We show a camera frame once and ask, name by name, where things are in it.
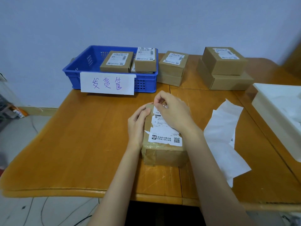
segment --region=forearm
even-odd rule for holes
[[[139,151],[128,145],[115,176],[89,222],[96,225],[124,225],[135,179]]]
[[[220,171],[202,130],[193,125],[190,132],[183,134],[183,142],[190,158],[206,224],[250,225],[250,218]]]

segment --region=person's right arm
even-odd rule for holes
[[[168,108],[162,106],[164,101]],[[168,125],[183,137],[206,225],[253,225],[220,171],[203,131],[194,123],[185,102],[161,91],[154,105]]]

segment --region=wall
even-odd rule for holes
[[[1,0],[0,72],[17,105],[58,107],[62,68],[89,45],[202,54],[230,46],[281,64],[301,37],[301,0]]]

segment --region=person's left hand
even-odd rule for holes
[[[153,102],[141,106],[128,119],[128,133],[129,133],[128,148],[132,148],[137,151],[141,150],[142,148],[142,141],[144,135],[144,122],[145,122],[145,118],[151,112],[150,108],[146,109],[146,105],[149,104],[153,104]]]

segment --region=human hand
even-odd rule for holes
[[[162,105],[164,101],[167,104],[167,108]],[[154,105],[162,114],[167,124],[179,133],[183,134],[187,128],[196,126],[186,103],[174,95],[160,91],[155,96]]]
[[[129,143],[128,148],[141,150],[142,141],[144,135],[144,122],[145,118],[150,114],[151,109],[146,108],[146,105],[152,104],[152,102],[147,103],[137,109],[136,112],[128,119],[128,133],[129,133]]]

